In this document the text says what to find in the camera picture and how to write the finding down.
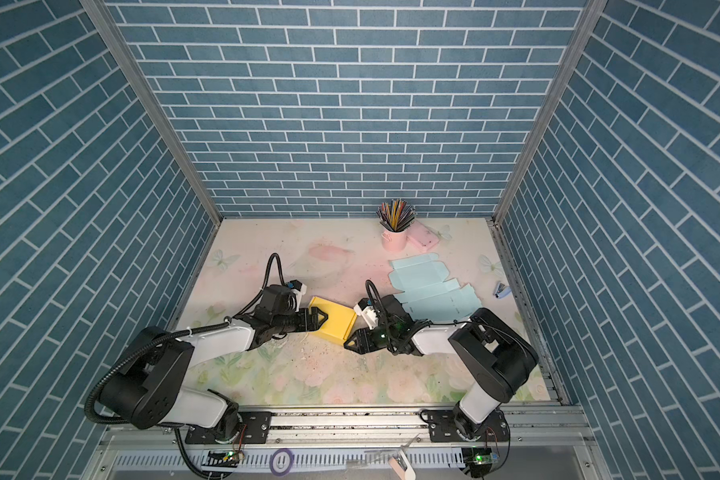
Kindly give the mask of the yellow paper box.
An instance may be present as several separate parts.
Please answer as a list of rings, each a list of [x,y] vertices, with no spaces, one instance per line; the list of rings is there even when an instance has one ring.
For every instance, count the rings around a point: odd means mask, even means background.
[[[312,335],[336,345],[343,345],[354,327],[356,312],[350,307],[320,297],[313,297],[309,306],[317,307],[328,316]]]

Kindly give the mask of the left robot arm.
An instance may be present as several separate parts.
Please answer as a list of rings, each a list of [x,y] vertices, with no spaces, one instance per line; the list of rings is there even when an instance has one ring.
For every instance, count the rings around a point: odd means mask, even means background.
[[[140,331],[120,358],[92,387],[86,418],[101,425],[191,426],[211,431],[219,443],[242,428],[237,402],[215,390],[185,386],[188,370],[226,355],[252,351],[290,333],[311,333],[328,320],[318,307],[301,304],[298,281],[270,285],[235,315],[216,324],[168,332]]]

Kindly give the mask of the light blue paper box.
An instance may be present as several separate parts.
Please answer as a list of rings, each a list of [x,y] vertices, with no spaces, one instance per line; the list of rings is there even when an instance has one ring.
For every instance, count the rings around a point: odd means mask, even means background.
[[[468,318],[482,307],[475,289],[452,278],[436,253],[392,260],[394,297],[414,320],[445,324]]]

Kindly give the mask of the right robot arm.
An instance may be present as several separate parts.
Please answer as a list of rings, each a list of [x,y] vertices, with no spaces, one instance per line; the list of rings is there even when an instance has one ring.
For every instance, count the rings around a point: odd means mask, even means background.
[[[371,300],[369,307],[377,324],[350,334],[344,348],[359,355],[386,350],[393,355],[457,356],[474,379],[453,409],[454,425],[466,438],[485,430],[488,417],[514,397],[538,365],[539,355],[530,343],[487,308],[436,324],[413,319],[390,296]]]

